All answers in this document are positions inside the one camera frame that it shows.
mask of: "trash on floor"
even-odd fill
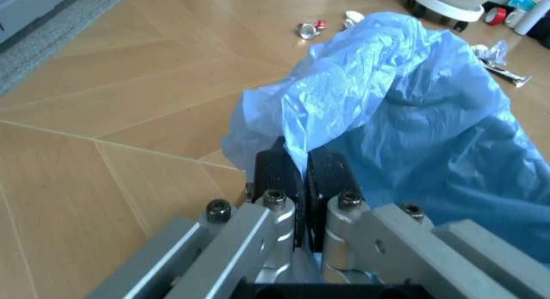
[[[344,22],[344,27],[346,29],[350,28],[356,25],[357,23],[361,22],[364,18],[365,16],[360,14],[357,11],[353,11],[353,10],[346,11],[346,21]]]
[[[251,176],[280,136],[302,175],[324,146],[346,157],[371,207],[470,218],[550,263],[550,167],[452,32],[383,12],[310,46],[286,78],[244,91],[223,152]]]
[[[522,87],[531,80],[531,76],[517,75],[502,67],[506,65],[505,57],[508,51],[508,46],[504,40],[500,40],[492,48],[488,48],[484,44],[477,44],[472,46],[471,49],[483,67],[510,81],[517,88]]]
[[[313,39],[319,35],[324,29],[327,28],[327,22],[325,20],[317,20],[315,24],[300,23],[297,25],[298,35],[302,39]]]

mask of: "white appliance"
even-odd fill
[[[455,29],[463,31],[469,22],[477,21],[484,12],[481,5],[489,0],[408,0],[415,7],[413,15],[422,17],[426,9],[457,21]]]
[[[63,0],[0,0],[0,43]]]

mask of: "metal bolt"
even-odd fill
[[[418,205],[407,202],[400,205],[401,209],[409,214],[410,217],[414,218],[416,221],[421,222],[424,218],[424,211]]]
[[[254,196],[252,195],[253,190],[254,190],[254,183],[248,182],[245,184],[245,187],[241,192],[241,196],[245,199],[246,202],[252,202],[252,198],[254,198]]]
[[[231,205],[227,200],[214,199],[206,206],[206,220],[210,223],[225,223],[231,218]]]
[[[279,189],[268,189],[263,192],[263,206],[272,210],[281,210],[285,207],[287,196]]]
[[[338,195],[338,208],[345,211],[353,210],[361,205],[361,196],[354,191],[344,191]]]

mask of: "red tape roll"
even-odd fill
[[[501,7],[494,7],[489,10],[485,16],[485,22],[489,25],[499,25],[504,22],[506,18],[506,9]]]

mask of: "floor seam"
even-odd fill
[[[8,197],[6,196],[6,192],[4,190],[4,187],[0,185],[0,197],[3,198],[4,206],[6,206],[6,210],[8,212],[8,217],[10,219],[10,223],[12,224],[12,231],[14,232],[15,238],[17,239],[17,248],[19,249],[19,252],[21,253],[21,258],[23,259],[23,262],[25,264],[25,269],[27,272],[27,275],[29,277],[29,282],[32,287],[32,291],[34,294],[34,297],[38,299],[38,292],[36,290],[36,284],[34,283],[34,278],[30,271],[30,265],[28,264],[28,260],[26,257],[26,254],[23,249],[23,243],[21,242],[21,236],[19,236],[19,232],[17,231],[17,226],[15,225],[15,219],[14,214],[12,213],[12,208],[10,207],[10,204],[8,202]]]
[[[103,137],[107,137],[108,135],[112,135],[114,133],[118,133],[120,131],[123,131],[123,130],[127,130],[129,128],[132,128],[134,126],[138,126],[138,125],[141,125],[141,124],[145,124],[147,122],[151,122],[151,121],[154,121],[154,120],[158,120],[158,119],[161,119],[163,117],[167,117],[167,116],[170,116],[170,115],[174,115],[180,111],[184,111],[185,109],[188,109],[188,108],[191,108],[191,107],[197,107],[197,106],[200,106],[202,104],[205,104],[207,102],[212,102],[212,101],[216,101],[218,99],[222,99],[222,98],[226,98],[228,96],[231,96],[233,94],[239,94],[240,92],[232,92],[232,93],[229,93],[227,95],[222,95],[222,96],[218,96],[218,97],[215,97],[215,98],[212,98],[212,99],[207,99],[205,101],[200,101],[200,102],[197,102],[197,103],[194,103],[194,104],[189,104],[183,108],[180,108],[180,109],[177,109],[175,111],[170,111],[170,112],[167,112],[167,113],[163,113],[163,114],[159,114],[159,115],[155,115],[153,117],[150,117],[146,120],[143,120],[143,121],[140,121],[140,122],[136,122],[136,123],[132,123],[132,124],[128,124],[127,126],[124,126],[124,127],[121,127],[121,128],[117,128],[113,131],[109,131],[108,133],[103,133],[101,135],[96,135],[96,136],[93,136],[94,139],[101,139]]]
[[[172,39],[163,39],[164,41],[173,41]],[[111,82],[111,83],[107,83],[107,84],[103,84],[103,85],[99,85],[99,86],[96,86],[96,87],[93,87],[93,88],[86,88],[86,89],[83,89],[83,90],[78,90],[78,91],[74,91],[74,92],[70,92],[70,93],[65,93],[65,94],[62,94],[62,95],[56,95],[56,96],[49,96],[49,97],[45,97],[45,98],[42,98],[42,99],[38,99],[38,100],[35,100],[35,101],[28,101],[28,102],[22,102],[20,104],[14,104],[14,105],[11,105],[11,106],[7,106],[7,107],[4,107],[2,108],[2,106],[0,105],[0,113],[3,112],[3,111],[8,111],[8,110],[13,110],[13,109],[18,109],[18,108],[22,108],[22,107],[25,107],[25,106],[29,106],[29,105],[32,105],[32,104],[38,104],[40,102],[44,102],[44,101],[49,101],[49,100],[55,100],[55,99],[62,99],[62,98],[65,98],[65,97],[72,97],[74,95],[78,96],[78,95],[83,95],[85,93],[89,93],[89,92],[92,92],[94,90],[99,90],[99,89],[104,89],[104,88],[109,88],[110,86],[116,86],[116,85],[120,85],[122,83],[125,83],[125,82],[132,82],[132,81],[138,81],[138,80],[142,80],[142,79],[147,79],[149,77],[156,77],[156,76],[159,76],[159,75],[162,75],[164,73],[169,73],[169,72],[176,72],[180,69],[184,69],[184,68],[188,68],[194,64],[197,64],[197,65],[203,65],[203,64],[207,64],[207,63],[211,63],[212,61],[216,61],[216,60],[220,60],[220,59],[223,59],[223,57],[213,57],[212,59],[207,59],[207,60],[204,60],[204,61],[197,61],[195,63],[191,63],[191,64],[187,64],[185,66],[179,66],[177,68],[172,68],[172,69],[167,69],[167,70],[163,70],[161,72],[157,72],[157,73],[148,73],[147,75],[140,75],[140,76],[137,76],[137,77],[132,77],[130,79],[124,79],[124,80],[120,80],[120,81],[115,81],[115,82]]]
[[[92,142],[96,142],[96,143],[107,144],[107,145],[111,145],[111,146],[118,146],[118,147],[126,148],[126,149],[129,149],[129,150],[141,151],[141,152],[145,152],[145,153],[155,154],[155,155],[158,155],[158,156],[164,156],[164,157],[167,157],[167,158],[185,160],[185,161],[188,161],[188,162],[198,162],[199,164],[205,164],[205,165],[210,165],[210,166],[214,166],[214,167],[231,169],[231,170],[234,170],[234,171],[241,171],[239,169],[229,167],[229,166],[226,166],[226,165],[214,164],[212,162],[206,162],[206,161],[203,161],[203,160],[192,159],[192,158],[189,158],[189,157],[183,157],[183,156],[179,156],[179,155],[172,155],[172,154],[161,152],[161,151],[153,151],[153,150],[150,150],[150,149],[139,148],[139,147],[136,147],[136,146],[129,146],[127,144],[121,144],[121,143],[106,141],[106,140],[102,140],[102,139],[94,139],[94,138],[89,138],[89,137],[85,137],[85,136],[81,136],[81,135],[74,135],[74,134],[71,134],[71,133],[65,133],[63,131],[50,130],[48,128],[31,126],[31,125],[27,125],[27,124],[23,124],[23,123],[19,123],[19,122],[11,122],[11,121],[6,121],[6,120],[2,120],[2,119],[0,119],[0,122],[2,122],[4,124],[12,125],[12,126],[28,128],[28,129],[31,129],[31,130],[39,130],[39,131],[43,131],[43,132],[47,132],[47,133],[53,133],[53,134],[56,134],[56,135],[62,135],[62,136],[76,138],[76,139],[80,139],[80,140],[88,140],[88,141],[92,141]]]
[[[118,175],[113,170],[113,167],[111,166],[111,163],[108,161],[109,158],[102,153],[102,150],[97,145],[97,142],[94,142],[93,145],[95,146],[95,150],[97,151],[97,153],[101,157],[101,160],[103,161],[103,164],[105,165],[105,167],[107,167],[107,171],[109,171],[109,174],[111,175],[111,178],[113,179],[113,181],[115,181],[115,184],[117,185],[117,188],[119,189],[120,194],[122,195],[122,198],[124,199],[124,202],[126,203],[128,208],[130,208],[130,211],[132,212],[132,215],[134,216],[136,222],[138,223],[138,225],[141,229],[141,232],[143,233],[143,236],[145,238],[150,238],[150,236],[147,233],[146,229],[144,228],[141,220],[139,219],[138,215],[136,214],[136,209],[132,206],[131,202],[128,201],[129,195],[127,195],[126,189],[122,187],[123,184],[119,182],[119,181],[121,181],[121,179],[118,178]]]

